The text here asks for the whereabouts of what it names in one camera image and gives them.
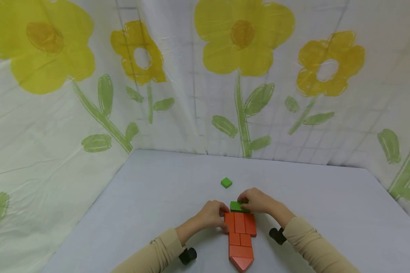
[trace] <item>small green cube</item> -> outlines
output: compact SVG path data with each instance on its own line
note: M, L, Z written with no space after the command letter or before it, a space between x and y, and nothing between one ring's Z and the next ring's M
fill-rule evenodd
M232 185L232 181L231 181L229 178L225 177L225 178L220 182L220 184L222 184L222 186L224 186L225 189L227 189L227 188L229 188L229 187Z
M249 210L242 209L241 205L242 203L231 201L231 204L230 204L231 212L250 213Z

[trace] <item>painted flower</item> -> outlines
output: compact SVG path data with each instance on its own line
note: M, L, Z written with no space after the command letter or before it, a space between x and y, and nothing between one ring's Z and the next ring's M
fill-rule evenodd
M273 50L292 34L291 10L262 0L200 0L194 11L197 34L207 41L203 63L211 72L261 76L273 64Z
M143 85L153 80L157 83L165 82L166 76L162 70L162 54L147 32L142 21L130 21L125 23L124 30L111 33L112 48L121 55L121 65L131 80ZM135 60L136 49L147 50L149 61L148 68L138 66Z
M0 0L0 59L27 92L47 94L95 70L91 17L66 0Z
M299 63L303 66L296 83L306 97L320 94L338 96L348 87L348 79L357 74L364 63L364 48L353 45L355 33L343 31L332 34L328 40L309 41L299 51ZM317 77L320 65L335 60L337 71L329 80Z

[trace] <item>long sleeve shirt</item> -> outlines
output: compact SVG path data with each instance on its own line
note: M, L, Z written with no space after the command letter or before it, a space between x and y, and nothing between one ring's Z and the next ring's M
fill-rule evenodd
M303 218L293 218L283 235L316 273L360 273ZM176 230L169 228L111 273L160 273L184 249Z

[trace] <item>flower center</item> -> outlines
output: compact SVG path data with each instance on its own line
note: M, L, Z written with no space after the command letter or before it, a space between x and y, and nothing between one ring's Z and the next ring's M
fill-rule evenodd
M64 37L62 37L61 32L48 23L28 23L26 35L32 45L41 51L59 53L64 48Z
M339 63L336 60L329 59L324 61L317 69L317 79L321 82L326 82L334 77L337 72Z
M147 50L143 48L135 49L134 59L135 59L135 63L137 64L137 66L139 66L140 68L144 70L149 69L149 67L151 66L151 56L147 52Z
M231 40L234 45L244 49L250 45L255 36L254 26L245 20L237 21L231 29Z

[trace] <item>white tabletop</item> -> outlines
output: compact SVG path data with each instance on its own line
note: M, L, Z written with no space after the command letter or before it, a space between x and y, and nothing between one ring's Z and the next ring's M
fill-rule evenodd
M233 185L225 189L220 180ZM136 150L44 267L44 273L107 273L209 199L229 204L257 187L308 220L362 273L410 273L410 218L365 169ZM256 215L248 272L313 272L269 238L279 225ZM166 272L236 272L228 238L206 230L187 242L197 259Z

